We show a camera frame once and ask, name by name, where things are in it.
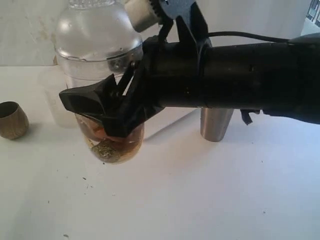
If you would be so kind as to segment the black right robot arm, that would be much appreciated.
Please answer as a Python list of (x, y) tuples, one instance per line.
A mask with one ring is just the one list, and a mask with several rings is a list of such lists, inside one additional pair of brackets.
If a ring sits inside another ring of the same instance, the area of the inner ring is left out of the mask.
[(320, 35), (282, 43), (205, 46), (201, 54), (180, 42), (143, 44), (143, 59), (119, 82), (70, 88), (64, 107), (101, 124), (107, 135), (126, 137), (166, 107), (239, 109), (320, 122)]

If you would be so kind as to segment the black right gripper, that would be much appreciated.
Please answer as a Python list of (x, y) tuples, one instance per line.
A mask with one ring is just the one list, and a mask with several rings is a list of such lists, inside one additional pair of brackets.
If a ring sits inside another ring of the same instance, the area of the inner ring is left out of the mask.
[(116, 83), (111, 74), (97, 83), (69, 88), (59, 93), (64, 108), (90, 119), (102, 119), (116, 103), (114, 90), (126, 88), (117, 108), (116, 121), (122, 130), (112, 136), (130, 134), (137, 126), (166, 107), (207, 107), (204, 94), (204, 54), (211, 45), (208, 40), (168, 43), (158, 36), (147, 38), (143, 59), (133, 72)]

